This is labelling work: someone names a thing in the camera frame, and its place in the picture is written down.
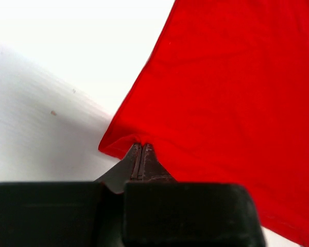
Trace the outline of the red t shirt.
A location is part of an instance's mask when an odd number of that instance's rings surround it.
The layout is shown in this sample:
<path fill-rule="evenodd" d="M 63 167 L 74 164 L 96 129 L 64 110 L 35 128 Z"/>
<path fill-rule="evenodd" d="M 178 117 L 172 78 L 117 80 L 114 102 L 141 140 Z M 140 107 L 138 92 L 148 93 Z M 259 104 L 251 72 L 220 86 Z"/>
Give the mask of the red t shirt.
<path fill-rule="evenodd" d="M 178 181 L 242 184 L 309 246 L 309 1 L 175 1 L 99 150 L 134 143 Z"/>

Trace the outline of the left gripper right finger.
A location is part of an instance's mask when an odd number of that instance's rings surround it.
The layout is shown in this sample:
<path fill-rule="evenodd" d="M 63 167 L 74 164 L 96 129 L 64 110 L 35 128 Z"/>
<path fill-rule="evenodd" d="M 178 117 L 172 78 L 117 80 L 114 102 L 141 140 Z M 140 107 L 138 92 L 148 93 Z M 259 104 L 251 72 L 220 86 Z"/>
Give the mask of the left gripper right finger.
<path fill-rule="evenodd" d="M 158 161 L 153 145 L 145 144 L 141 154 L 141 180 L 146 182 L 175 182 Z"/>

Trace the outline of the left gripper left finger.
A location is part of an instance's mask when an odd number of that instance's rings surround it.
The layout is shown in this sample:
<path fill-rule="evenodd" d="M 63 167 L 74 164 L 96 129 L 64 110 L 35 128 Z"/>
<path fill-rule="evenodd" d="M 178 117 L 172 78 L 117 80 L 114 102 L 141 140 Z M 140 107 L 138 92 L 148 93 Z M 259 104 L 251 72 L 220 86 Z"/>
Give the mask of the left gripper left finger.
<path fill-rule="evenodd" d="M 113 193 L 123 193 L 125 183 L 133 178 L 134 170 L 138 173 L 141 153 L 142 145 L 133 144 L 122 160 L 94 182 L 104 184 Z"/>

